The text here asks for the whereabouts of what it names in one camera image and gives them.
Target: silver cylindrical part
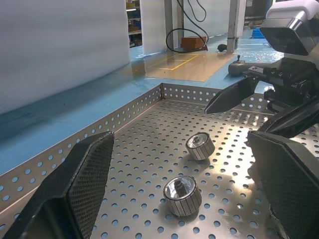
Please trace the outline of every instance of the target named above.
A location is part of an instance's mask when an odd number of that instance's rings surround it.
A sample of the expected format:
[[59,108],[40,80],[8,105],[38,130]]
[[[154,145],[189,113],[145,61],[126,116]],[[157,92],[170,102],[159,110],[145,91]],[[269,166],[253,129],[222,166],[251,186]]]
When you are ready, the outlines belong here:
[[207,159],[215,150],[215,146],[211,141],[209,134],[200,132],[188,139],[186,148],[195,160]]
[[164,197],[176,216],[189,216],[201,205],[202,198],[196,181],[192,177],[179,176],[164,187]]

